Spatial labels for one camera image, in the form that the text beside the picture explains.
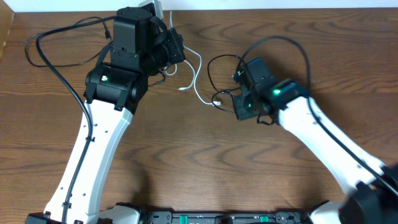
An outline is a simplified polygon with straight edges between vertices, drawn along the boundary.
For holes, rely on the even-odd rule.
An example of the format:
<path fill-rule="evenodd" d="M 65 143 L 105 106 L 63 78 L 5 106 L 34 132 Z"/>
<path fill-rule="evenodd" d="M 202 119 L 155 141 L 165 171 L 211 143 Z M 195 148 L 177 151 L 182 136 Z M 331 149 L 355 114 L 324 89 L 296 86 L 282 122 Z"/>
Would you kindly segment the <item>brown cardboard panel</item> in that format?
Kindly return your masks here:
<path fill-rule="evenodd" d="M 4 0 L 1 0 L 0 10 L 0 57 L 2 57 L 15 13 Z"/>

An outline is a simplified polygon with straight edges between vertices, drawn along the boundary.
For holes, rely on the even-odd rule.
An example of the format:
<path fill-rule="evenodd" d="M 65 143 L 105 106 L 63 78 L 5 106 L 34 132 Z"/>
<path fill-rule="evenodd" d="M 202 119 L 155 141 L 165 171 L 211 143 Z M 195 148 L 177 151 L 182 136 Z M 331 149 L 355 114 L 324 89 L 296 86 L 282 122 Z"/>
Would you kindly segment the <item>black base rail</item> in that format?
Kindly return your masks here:
<path fill-rule="evenodd" d="M 210 212 L 172 212 L 149 211 L 139 221 L 143 224 L 248 224 L 248 223 L 312 223 L 302 212 L 266 212 L 266 213 L 210 213 Z"/>

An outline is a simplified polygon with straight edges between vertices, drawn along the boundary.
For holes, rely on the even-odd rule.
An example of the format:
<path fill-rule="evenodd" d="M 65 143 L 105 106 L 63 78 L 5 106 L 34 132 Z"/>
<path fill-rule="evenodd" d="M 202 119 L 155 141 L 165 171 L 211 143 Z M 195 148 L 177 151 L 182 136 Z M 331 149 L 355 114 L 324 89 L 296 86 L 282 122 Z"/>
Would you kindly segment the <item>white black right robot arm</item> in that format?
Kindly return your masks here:
<path fill-rule="evenodd" d="M 397 167 L 388 167 L 351 140 L 293 80 L 240 82 L 238 119 L 269 115 L 302 141 L 336 179 L 347 199 L 326 202 L 310 223 L 397 223 Z"/>

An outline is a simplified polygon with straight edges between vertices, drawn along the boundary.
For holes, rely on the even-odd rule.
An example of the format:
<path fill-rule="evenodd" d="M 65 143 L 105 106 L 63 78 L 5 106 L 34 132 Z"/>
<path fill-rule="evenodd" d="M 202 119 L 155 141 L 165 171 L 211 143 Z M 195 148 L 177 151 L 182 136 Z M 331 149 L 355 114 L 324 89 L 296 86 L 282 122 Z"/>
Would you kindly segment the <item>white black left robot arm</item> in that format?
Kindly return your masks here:
<path fill-rule="evenodd" d="M 112 17 L 113 41 L 98 55 L 77 101 L 83 117 L 59 186 L 43 212 L 27 223 L 145 223 L 126 203 L 101 210 L 116 148 L 149 87 L 148 79 L 185 59 L 183 39 L 164 23 L 160 2 L 145 1 Z"/>

